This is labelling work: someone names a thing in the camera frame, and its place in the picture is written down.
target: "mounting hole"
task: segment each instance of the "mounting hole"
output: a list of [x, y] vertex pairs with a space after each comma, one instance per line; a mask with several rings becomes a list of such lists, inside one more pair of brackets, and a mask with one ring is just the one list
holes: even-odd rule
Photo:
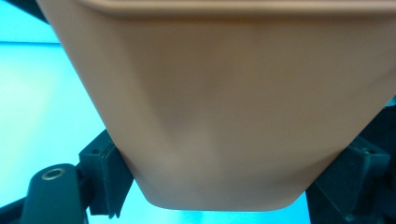
[[99, 152], [100, 152], [100, 150], [97, 149], [97, 148], [94, 148], [94, 149], [91, 151], [92, 154], [98, 154]]
[[41, 178], [43, 180], [52, 180], [56, 179], [58, 177], [61, 177], [64, 174], [64, 169], [62, 168], [55, 168], [52, 170], [48, 170], [46, 173], [44, 173]]

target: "light blue background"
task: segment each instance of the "light blue background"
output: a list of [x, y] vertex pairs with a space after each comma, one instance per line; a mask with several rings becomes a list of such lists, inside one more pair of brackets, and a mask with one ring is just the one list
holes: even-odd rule
[[[50, 27], [0, 1], [0, 206], [24, 197], [30, 178], [78, 153], [105, 128]], [[309, 223], [303, 194], [274, 212], [173, 211], [155, 207], [136, 184], [120, 219], [97, 223]]]

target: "black bracket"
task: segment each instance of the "black bracket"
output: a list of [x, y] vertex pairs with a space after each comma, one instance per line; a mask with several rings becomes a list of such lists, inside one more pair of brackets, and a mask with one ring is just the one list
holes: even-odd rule
[[0, 208], [0, 223], [85, 224], [92, 215], [120, 216], [133, 177], [107, 131], [79, 153], [80, 163], [58, 164], [31, 179], [26, 198]]
[[396, 223], [396, 106], [373, 119], [306, 197], [313, 224]]

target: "metal screw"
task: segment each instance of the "metal screw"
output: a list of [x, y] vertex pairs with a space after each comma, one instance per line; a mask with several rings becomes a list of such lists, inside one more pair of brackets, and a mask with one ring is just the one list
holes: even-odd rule
[[64, 174], [64, 169], [62, 168], [54, 168], [52, 170], [48, 170], [46, 173], [44, 173], [41, 178], [43, 180], [52, 180], [56, 179], [58, 177], [61, 177]]

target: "tan plastic part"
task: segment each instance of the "tan plastic part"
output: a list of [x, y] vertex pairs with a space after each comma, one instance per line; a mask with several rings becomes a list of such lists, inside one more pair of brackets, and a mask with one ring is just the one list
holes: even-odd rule
[[38, 2], [160, 207], [284, 207], [395, 94], [395, 1]]

